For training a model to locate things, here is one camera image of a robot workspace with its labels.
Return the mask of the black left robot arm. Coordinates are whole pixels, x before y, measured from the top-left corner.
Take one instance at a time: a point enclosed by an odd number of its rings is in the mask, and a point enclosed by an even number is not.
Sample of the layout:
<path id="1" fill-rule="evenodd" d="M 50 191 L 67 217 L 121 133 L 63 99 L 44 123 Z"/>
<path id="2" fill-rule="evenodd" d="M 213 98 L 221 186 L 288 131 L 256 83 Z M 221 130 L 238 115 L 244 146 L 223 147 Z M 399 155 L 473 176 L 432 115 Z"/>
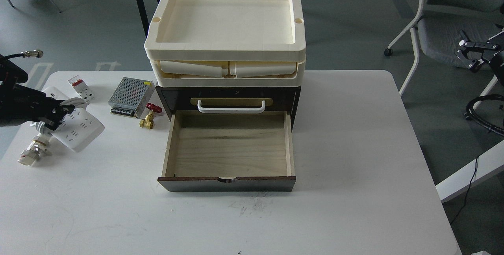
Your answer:
<path id="1" fill-rule="evenodd" d="M 50 130 L 56 130 L 65 116 L 76 108 L 74 105 L 63 105 L 61 100 L 47 97 L 44 92 L 22 86 L 22 83 L 27 82 L 28 74 L 10 59 L 42 56 L 41 50 L 1 56 L 0 125 L 2 127 L 41 121 L 45 122 Z"/>

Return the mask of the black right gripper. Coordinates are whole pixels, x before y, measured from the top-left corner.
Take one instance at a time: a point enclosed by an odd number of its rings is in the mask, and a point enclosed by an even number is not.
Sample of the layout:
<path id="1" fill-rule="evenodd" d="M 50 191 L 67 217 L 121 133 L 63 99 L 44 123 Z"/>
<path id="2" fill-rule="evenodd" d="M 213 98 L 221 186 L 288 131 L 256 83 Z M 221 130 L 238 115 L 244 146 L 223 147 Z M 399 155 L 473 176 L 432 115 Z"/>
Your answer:
<path id="1" fill-rule="evenodd" d="M 461 41 L 456 56 L 471 72 L 478 72 L 482 65 L 503 63 L 504 30 L 492 36 L 487 42 L 471 42 L 463 30 L 459 31 Z"/>

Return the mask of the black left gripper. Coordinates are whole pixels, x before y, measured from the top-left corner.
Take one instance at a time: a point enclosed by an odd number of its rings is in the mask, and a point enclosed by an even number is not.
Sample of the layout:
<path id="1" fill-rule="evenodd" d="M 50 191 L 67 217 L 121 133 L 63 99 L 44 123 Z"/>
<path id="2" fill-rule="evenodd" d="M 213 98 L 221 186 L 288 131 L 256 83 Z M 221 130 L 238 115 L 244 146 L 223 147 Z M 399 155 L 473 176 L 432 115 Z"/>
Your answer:
<path id="1" fill-rule="evenodd" d="M 76 109 L 73 105 L 58 105 L 45 93 L 24 86 L 1 86 L 0 125 L 17 126 L 25 122 L 43 121 L 56 130 L 66 115 Z"/>

